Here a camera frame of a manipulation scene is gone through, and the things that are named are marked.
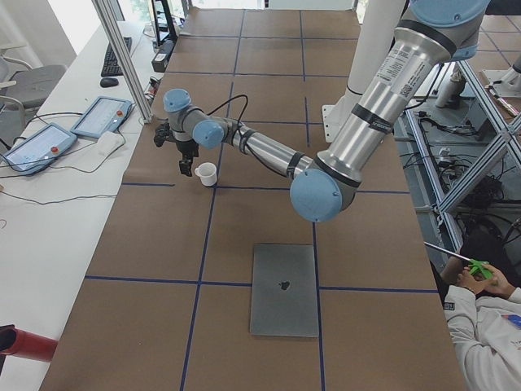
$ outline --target blue joint cap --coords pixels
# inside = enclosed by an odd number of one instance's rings
[[[196,143],[212,149],[221,144],[225,131],[214,120],[204,120],[195,126],[192,137]]]
[[[335,180],[320,169],[306,169],[290,189],[297,213],[311,222],[326,222],[339,214],[342,193]]]
[[[411,0],[418,21],[434,28],[456,27],[481,15],[490,0]]]
[[[163,97],[164,110],[166,112],[179,112],[192,103],[190,94],[185,90],[176,88],[170,90]]]
[[[453,54],[453,58],[451,61],[461,61],[463,59],[469,59],[470,57],[474,57],[476,52],[478,51],[477,45],[462,47]]]

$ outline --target white cup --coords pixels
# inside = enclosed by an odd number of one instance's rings
[[[213,163],[203,163],[195,169],[195,175],[201,178],[205,186],[213,186],[217,183],[217,167]]]

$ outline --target aluminum frame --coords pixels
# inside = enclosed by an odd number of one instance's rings
[[[123,71],[123,76],[125,77],[125,81],[129,87],[130,94],[134,98],[136,106],[138,106],[143,122],[148,124],[152,121],[152,110],[145,99],[145,94],[142,91],[138,74],[132,64],[130,53],[125,45],[125,40],[118,28],[116,14],[112,8],[111,1],[92,0],[92,3],[96,12],[98,12],[99,20],[107,34],[108,41],[116,54],[118,64]]]

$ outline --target blue tape line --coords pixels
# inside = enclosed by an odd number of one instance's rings
[[[156,186],[156,187],[174,187],[175,183],[140,183],[140,182],[123,182],[121,186]]]
[[[201,285],[218,286],[218,287],[244,287],[251,288],[252,283],[222,283],[219,281],[202,281]]]
[[[239,42],[237,43],[237,53],[235,55],[235,66],[234,66],[234,74],[237,72],[237,63],[239,61],[239,52],[241,47],[241,39],[243,37],[243,27],[244,27],[244,15],[246,14],[246,10],[243,10],[243,18],[241,20],[241,29],[239,33]]]
[[[247,121],[248,124],[275,124],[275,125],[306,125],[298,121]],[[309,122],[310,125],[323,125],[321,122]]]
[[[289,187],[242,187],[242,186],[217,186],[217,189],[229,190],[271,190],[271,191],[289,191]]]
[[[182,35],[183,38],[247,38],[247,39],[302,39],[302,37],[255,37],[239,35]],[[323,41],[357,41],[358,38],[306,37],[304,39],[320,39]]]
[[[302,77],[304,81],[306,81],[306,62],[304,58],[304,33],[302,30],[302,11],[299,10],[299,20],[300,20],[300,45],[302,46]]]
[[[125,281],[126,283],[180,283],[196,285],[197,281],[189,279],[138,279],[133,277],[107,277],[103,275],[86,275],[85,279],[101,280],[101,281]]]
[[[197,315],[197,307],[199,305],[199,294],[201,290],[201,280],[203,277],[204,272],[204,262],[206,259],[206,252],[208,250],[208,241],[210,236],[210,227],[212,225],[212,216],[213,216],[213,207],[215,205],[215,196],[216,196],[216,189],[213,189],[213,196],[212,196],[212,204],[210,206],[210,215],[208,216],[208,226],[206,228],[206,235],[204,238],[204,250],[203,250],[203,256],[201,257],[201,266],[199,268],[199,279],[197,282],[197,289],[195,291],[195,299],[194,299],[194,309],[192,310],[192,317],[190,320],[190,330],[188,332],[188,341],[186,342],[186,352],[185,352],[185,362],[183,364],[182,368],[182,377],[181,377],[181,385],[179,386],[179,390],[183,391],[185,388],[185,382],[186,382],[186,373],[188,371],[188,361],[190,359],[190,350],[192,346],[192,338],[194,336],[194,328],[195,328],[195,316]]]
[[[311,147],[311,136],[309,134],[308,97],[304,96],[304,110],[306,114],[306,145]]]
[[[243,19],[241,21],[241,34],[243,33],[243,24],[244,24],[244,15],[246,14],[246,10],[243,10]],[[237,56],[235,57],[235,67],[237,67],[237,58],[239,57],[239,44],[237,45]],[[234,92],[234,83],[231,83],[230,87],[230,98]],[[228,109],[226,112],[226,116],[230,115],[230,105],[228,105]],[[221,162],[222,162],[222,152],[223,152],[223,144],[221,144],[221,150],[219,151],[219,161],[217,163],[217,172],[221,170]],[[201,290],[201,286],[203,285],[203,272],[204,272],[204,264],[206,262],[206,252],[208,251],[208,241],[210,237],[210,229],[212,227],[212,217],[213,217],[213,209],[215,207],[215,199],[217,195],[217,185],[213,188],[212,195],[212,203],[210,205],[210,215],[208,216],[208,226],[206,228],[206,235],[204,237],[204,250],[203,256],[201,257],[201,267],[199,268],[199,278],[197,281],[197,290],[195,291],[195,300],[194,300],[194,309],[192,311],[192,318],[190,321],[190,331],[188,333],[188,341],[186,342],[186,352],[185,352],[185,362],[182,368],[182,377],[181,384],[179,386],[180,391],[184,391],[185,383],[186,383],[186,373],[188,371],[188,362],[190,360],[190,351],[192,346],[192,338],[194,336],[194,327],[195,327],[195,316],[197,315],[197,307],[199,306],[199,294]]]
[[[355,288],[355,287],[320,287],[321,291],[350,291],[350,292],[389,292],[389,293],[435,293],[436,289],[401,289],[401,288]]]
[[[401,191],[401,190],[358,190],[357,193],[367,193],[367,194],[410,194],[410,191]]]
[[[315,223],[313,229],[313,254],[315,256],[315,284],[317,286],[317,312],[318,312],[318,353],[320,356],[320,382],[322,391],[326,391],[326,369],[324,365],[324,344],[322,338],[322,307],[320,304],[320,279],[318,278],[318,250],[317,250],[317,230]]]
[[[217,75],[217,76],[267,76],[267,77],[302,77],[301,74],[287,74],[287,73],[247,73],[247,72],[196,72],[196,71],[166,71],[171,74],[181,75]],[[346,75],[305,75],[306,77],[333,77],[347,79]]]

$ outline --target electronic equipment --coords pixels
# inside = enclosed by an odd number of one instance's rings
[[[129,49],[129,52],[130,52],[130,47],[132,46],[132,38],[125,37],[124,40],[125,40],[127,49]],[[122,74],[123,74],[123,71],[121,70],[121,67],[117,63],[116,53],[114,52],[111,44],[109,43],[107,46],[107,51],[105,52],[105,59],[103,60],[101,77],[121,76]]]
[[[99,96],[71,132],[79,136],[99,138],[105,132],[117,130],[130,114],[132,102],[129,100]]]
[[[169,64],[174,47],[175,42],[170,41],[169,39],[167,39],[163,45],[161,45],[159,51],[152,60],[152,67],[154,68],[154,72],[164,73],[166,71],[166,67]]]
[[[102,77],[102,79],[99,81],[99,86],[101,88],[115,87],[118,84],[120,84],[120,81],[115,77]]]
[[[150,5],[150,12],[154,19],[155,47],[161,47],[167,39],[170,39],[175,45],[177,42],[177,34],[168,0],[151,0]],[[160,14],[164,15],[164,18],[161,18],[164,19],[164,23],[162,20],[160,21]]]
[[[20,175],[32,175],[58,159],[76,140],[75,134],[51,123],[13,147],[2,158]]]

